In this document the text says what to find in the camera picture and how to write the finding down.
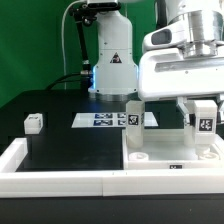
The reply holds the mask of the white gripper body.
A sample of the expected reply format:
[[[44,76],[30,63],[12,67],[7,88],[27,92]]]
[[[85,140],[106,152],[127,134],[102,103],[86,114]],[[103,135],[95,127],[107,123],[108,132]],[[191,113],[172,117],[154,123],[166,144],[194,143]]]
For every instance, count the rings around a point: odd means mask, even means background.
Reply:
[[[139,64],[138,94],[144,101],[224,93],[224,46],[214,57],[184,59],[178,48],[148,51]]]

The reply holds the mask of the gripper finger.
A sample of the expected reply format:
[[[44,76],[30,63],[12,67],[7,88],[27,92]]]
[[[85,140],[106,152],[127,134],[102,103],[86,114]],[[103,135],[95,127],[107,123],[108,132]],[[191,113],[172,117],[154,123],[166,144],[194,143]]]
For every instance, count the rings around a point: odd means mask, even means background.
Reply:
[[[195,125],[194,101],[186,97],[178,97],[176,106],[183,115],[183,123],[185,126]]]
[[[219,94],[217,102],[217,124],[224,124],[224,94]]]

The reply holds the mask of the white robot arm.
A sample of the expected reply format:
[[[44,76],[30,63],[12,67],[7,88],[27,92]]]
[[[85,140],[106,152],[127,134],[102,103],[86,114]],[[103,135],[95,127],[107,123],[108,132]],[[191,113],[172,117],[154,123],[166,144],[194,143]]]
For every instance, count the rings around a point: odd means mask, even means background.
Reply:
[[[102,42],[95,66],[95,87],[102,94],[120,93],[136,84],[145,101],[207,97],[224,94],[224,18],[219,0],[155,0],[156,31],[142,42],[137,70],[130,71],[130,46],[115,33],[113,18],[119,0],[87,0],[100,17]],[[109,80],[117,71],[131,78]]]

